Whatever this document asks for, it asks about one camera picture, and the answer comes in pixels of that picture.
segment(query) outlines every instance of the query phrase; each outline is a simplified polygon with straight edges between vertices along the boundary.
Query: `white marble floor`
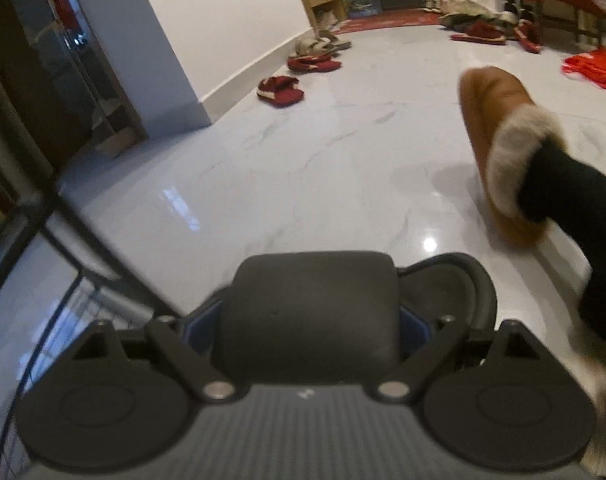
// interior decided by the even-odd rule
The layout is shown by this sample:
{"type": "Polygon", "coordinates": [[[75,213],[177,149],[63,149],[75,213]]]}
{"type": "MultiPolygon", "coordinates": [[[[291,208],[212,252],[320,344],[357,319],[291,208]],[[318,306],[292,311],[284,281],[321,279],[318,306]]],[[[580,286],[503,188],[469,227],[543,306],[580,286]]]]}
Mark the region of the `white marble floor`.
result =
{"type": "MultiPolygon", "coordinates": [[[[558,229],[531,251],[497,235],[456,85],[469,66],[515,73],[558,113],[572,153],[605,173],[606,91],[561,75],[567,54],[551,48],[456,43],[439,27],[350,36],[343,68],[300,78],[300,104],[277,110],[250,94],[210,128],[74,172],[65,193],[185,313],[251,254],[377,250],[406,266],[464,251],[493,278],[499,319],[523,320],[563,358],[583,352],[574,311],[586,262],[558,229]]],[[[46,268],[30,290],[44,316],[58,294],[46,268]]]]}

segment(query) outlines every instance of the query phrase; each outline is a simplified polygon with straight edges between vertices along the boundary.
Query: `silver screw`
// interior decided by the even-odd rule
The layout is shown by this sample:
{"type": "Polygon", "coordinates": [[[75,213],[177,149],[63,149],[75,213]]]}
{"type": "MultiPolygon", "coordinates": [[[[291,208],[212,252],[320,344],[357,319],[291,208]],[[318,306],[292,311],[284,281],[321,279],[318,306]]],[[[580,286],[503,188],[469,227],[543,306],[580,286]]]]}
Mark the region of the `silver screw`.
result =
{"type": "Polygon", "coordinates": [[[402,399],[410,393],[410,387],[401,381],[385,381],[378,385],[378,393],[388,399],[402,399]]]}
{"type": "Polygon", "coordinates": [[[235,390],[234,385],[228,383],[227,381],[213,381],[211,383],[207,383],[205,387],[203,387],[203,393],[210,399],[214,400],[227,399],[227,397],[230,397],[235,390]]]}

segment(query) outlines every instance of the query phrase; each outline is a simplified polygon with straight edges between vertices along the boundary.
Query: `red slipper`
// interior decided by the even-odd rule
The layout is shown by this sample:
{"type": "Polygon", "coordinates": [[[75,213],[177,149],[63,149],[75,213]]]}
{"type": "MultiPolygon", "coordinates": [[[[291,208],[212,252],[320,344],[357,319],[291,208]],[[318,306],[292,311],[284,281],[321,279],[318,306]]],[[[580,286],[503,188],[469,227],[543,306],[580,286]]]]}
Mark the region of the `red slipper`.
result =
{"type": "Polygon", "coordinates": [[[471,24],[467,27],[464,34],[452,34],[449,39],[491,45],[504,45],[507,43],[505,35],[498,28],[483,20],[477,20],[471,24]]]}
{"type": "Polygon", "coordinates": [[[279,75],[263,79],[256,89],[256,95],[274,106],[284,107],[302,101],[305,94],[298,89],[298,79],[279,75]]]}
{"type": "Polygon", "coordinates": [[[324,56],[301,56],[288,59],[288,68],[294,72],[331,72],[339,69],[342,63],[332,61],[330,54],[324,56]]]}
{"type": "Polygon", "coordinates": [[[537,23],[520,20],[518,27],[514,30],[518,43],[526,52],[540,54],[543,49],[540,28],[537,23]]]}

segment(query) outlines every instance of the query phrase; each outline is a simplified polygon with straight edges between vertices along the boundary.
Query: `person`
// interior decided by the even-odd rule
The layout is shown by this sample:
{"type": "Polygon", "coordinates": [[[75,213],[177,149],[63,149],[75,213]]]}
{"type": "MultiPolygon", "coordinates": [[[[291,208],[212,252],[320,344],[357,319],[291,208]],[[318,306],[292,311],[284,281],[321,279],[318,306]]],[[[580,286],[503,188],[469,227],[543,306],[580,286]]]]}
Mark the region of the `person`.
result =
{"type": "Polygon", "coordinates": [[[576,241],[592,268],[579,315],[606,341],[606,176],[567,154],[558,119],[505,70],[467,70],[459,99],[497,228],[527,248],[552,220],[576,241]]]}

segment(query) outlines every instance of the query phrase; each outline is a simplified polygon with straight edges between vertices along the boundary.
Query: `red rug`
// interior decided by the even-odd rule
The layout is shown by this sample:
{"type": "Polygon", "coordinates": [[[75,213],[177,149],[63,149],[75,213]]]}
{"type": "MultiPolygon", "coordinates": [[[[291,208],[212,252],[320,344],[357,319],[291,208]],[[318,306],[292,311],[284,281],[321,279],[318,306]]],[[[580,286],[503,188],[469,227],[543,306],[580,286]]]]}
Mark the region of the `red rug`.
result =
{"type": "Polygon", "coordinates": [[[374,30],[375,28],[413,27],[414,25],[438,25],[440,14],[425,12],[422,9],[390,10],[378,16],[368,18],[357,18],[347,20],[340,24],[335,32],[345,34],[347,32],[360,32],[362,30],[374,30]]]}

